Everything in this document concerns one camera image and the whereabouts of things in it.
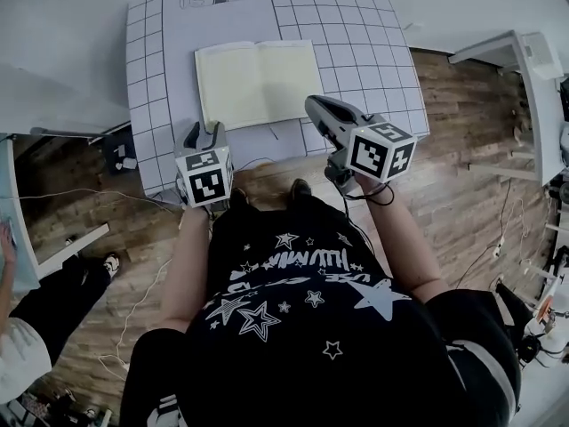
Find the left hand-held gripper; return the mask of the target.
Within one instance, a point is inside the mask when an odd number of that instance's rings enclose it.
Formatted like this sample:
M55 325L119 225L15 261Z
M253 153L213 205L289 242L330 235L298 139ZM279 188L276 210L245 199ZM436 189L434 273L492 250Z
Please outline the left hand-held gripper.
M200 134L196 121L184 139L175 142L177 186L191 207L199 207L229 199L233 184L233 163L227 143L225 125L217 122L205 132L207 149L194 149Z

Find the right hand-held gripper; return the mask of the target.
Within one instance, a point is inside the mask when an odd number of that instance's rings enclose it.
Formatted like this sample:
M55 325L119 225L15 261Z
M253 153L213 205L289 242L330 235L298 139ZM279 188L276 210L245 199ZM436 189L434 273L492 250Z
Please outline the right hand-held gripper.
M380 115L362 116L348 103L323 95L310 95L306 113L317 130L335 147L328 157L326 178L341 192L349 193L359 173L387 183L409 170L417 137Z

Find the blue-grey notebook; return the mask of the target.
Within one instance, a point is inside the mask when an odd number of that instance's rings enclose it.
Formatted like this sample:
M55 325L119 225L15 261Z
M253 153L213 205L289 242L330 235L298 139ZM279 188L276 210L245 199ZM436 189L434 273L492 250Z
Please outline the blue-grey notebook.
M309 40L218 44L195 63L208 132L306 118L305 100L324 93Z

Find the person's right forearm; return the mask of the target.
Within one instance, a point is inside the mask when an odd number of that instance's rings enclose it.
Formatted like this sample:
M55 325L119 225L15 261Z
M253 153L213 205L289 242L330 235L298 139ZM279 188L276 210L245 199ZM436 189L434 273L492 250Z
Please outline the person's right forearm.
M393 278L422 302L449 290L437 258L397 189L356 176Z

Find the person's left forearm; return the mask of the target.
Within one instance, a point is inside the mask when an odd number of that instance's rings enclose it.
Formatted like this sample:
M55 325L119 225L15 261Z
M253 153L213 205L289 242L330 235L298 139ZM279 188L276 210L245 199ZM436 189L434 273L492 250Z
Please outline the person's left forearm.
M185 333L205 306L209 242L208 213L187 208L164 279L159 328Z

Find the white checked tablecloth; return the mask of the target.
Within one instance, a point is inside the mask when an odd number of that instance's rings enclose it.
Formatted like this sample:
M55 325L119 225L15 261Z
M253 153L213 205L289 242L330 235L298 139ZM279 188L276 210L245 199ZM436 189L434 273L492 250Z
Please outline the white checked tablecloth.
M323 91L429 133L424 100L389 0L133 0L126 24L130 121L142 188L177 203L174 143L202 117L194 54L231 42L309 40Z

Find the person's right shoe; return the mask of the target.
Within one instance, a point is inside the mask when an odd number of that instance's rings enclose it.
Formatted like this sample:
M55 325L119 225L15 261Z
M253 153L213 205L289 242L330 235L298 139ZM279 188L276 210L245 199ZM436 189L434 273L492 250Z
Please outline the person's right shoe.
M309 184L302 178L297 178L291 187L290 198L295 201L301 197L311 197L312 189Z

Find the black footprint floor mat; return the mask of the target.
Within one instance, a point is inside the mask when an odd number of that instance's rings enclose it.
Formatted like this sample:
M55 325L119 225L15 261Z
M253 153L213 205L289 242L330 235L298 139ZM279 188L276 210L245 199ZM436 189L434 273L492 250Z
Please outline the black footprint floor mat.
M134 143L130 133L112 134L103 139L103 156L111 175L135 171L138 167Z

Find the grey metal bar foot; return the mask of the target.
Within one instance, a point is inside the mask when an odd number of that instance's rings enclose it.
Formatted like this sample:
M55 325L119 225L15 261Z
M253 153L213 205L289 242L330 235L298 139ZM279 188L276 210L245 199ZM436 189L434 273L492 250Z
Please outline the grey metal bar foot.
M50 137L68 137L68 138L83 138L83 139L99 139L108 137L106 133L86 133L86 132L72 132L63 130L51 130L43 127L32 127L29 130L31 135L35 136L50 136Z

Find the white partition board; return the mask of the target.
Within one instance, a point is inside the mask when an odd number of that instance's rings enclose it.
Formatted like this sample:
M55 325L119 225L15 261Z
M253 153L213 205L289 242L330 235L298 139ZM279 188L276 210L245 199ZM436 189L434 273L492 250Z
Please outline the white partition board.
M129 119L123 106L0 62L0 133L102 134Z

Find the white desk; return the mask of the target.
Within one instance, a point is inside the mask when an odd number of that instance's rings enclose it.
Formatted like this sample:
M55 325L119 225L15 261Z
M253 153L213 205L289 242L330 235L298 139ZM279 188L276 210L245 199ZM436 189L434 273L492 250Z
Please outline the white desk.
M475 59L509 48L515 61L500 68L501 73L516 71L523 79L533 131L532 171L497 165L470 163L472 173L492 174L546 185L565 169L561 135L565 115L556 81L563 75L557 51L541 32L520 34L515 30L463 48L448 57L451 64Z

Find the black star print t-shirt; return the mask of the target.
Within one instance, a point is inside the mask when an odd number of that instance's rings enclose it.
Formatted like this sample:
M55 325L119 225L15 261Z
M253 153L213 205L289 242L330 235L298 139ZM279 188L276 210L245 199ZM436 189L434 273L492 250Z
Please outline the black star print t-shirt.
M521 372L492 294L422 302L349 224L213 224L205 306L132 351L120 427L508 427Z

